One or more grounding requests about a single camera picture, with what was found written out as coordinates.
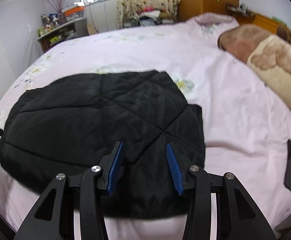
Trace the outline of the black puffer jacket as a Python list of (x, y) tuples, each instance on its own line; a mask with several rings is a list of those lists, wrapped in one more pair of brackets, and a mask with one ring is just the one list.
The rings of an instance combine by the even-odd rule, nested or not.
[(189, 210), (175, 190), (165, 147), (203, 167), (202, 108), (186, 101), (165, 72), (77, 74), (26, 91), (14, 104), (0, 139), (0, 165), (42, 193), (58, 173), (81, 174), (123, 143), (107, 217), (167, 218)]

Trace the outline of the pile of clothes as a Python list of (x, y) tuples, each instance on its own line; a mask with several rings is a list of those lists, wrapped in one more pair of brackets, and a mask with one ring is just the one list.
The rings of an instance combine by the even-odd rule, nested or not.
[(146, 7), (122, 21), (122, 28), (148, 27), (154, 25), (175, 24), (177, 20), (165, 9)]

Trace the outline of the pink floral bed quilt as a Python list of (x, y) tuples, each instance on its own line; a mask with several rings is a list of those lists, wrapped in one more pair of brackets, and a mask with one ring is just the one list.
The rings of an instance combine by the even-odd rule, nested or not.
[(0, 128), (28, 89), (79, 73), (167, 72), (191, 104), (203, 109), (205, 168), (234, 173), (273, 227), (291, 215), (284, 186), (291, 111), (248, 66), (220, 50), (235, 28), (228, 16), (128, 28), (62, 42), (39, 57), (0, 101)]

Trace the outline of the wooden shelf cabinet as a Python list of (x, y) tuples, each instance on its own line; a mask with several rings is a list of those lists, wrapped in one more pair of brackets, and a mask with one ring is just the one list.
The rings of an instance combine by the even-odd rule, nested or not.
[(39, 42), (42, 51), (45, 53), (63, 41), (81, 38), (88, 35), (87, 18), (81, 17), (54, 28), (48, 33), (40, 36), (37, 41)]

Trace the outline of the bear pattern plush blanket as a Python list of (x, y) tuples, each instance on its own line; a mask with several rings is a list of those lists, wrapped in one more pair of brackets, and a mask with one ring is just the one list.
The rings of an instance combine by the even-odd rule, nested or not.
[(291, 44), (254, 24), (222, 33), (218, 47), (249, 66), (291, 109)]

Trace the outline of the orange lidded storage box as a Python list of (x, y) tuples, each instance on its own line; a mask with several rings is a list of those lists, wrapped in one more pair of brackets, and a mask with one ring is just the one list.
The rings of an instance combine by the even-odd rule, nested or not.
[(84, 17), (85, 7), (79, 6), (78, 4), (71, 5), (66, 7), (61, 11), (67, 21), (71, 21), (77, 18)]

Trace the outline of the purple flower branches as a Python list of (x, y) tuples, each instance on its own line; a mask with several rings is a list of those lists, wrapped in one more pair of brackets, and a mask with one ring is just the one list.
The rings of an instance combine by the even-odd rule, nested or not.
[(61, 24), (66, 23), (66, 18), (62, 12), (66, 0), (47, 0), (49, 5), (56, 11)]

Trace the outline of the wooden headboard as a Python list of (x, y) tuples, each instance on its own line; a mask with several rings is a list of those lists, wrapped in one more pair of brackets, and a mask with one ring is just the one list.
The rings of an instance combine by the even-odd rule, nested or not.
[(240, 25), (254, 24), (273, 34), (291, 34), (290, 29), (278, 20), (273, 20), (262, 14), (252, 12), (249, 9), (242, 9), (241, 7), (235, 7), (230, 4), (226, 5), (226, 9), (228, 14), (233, 16)]

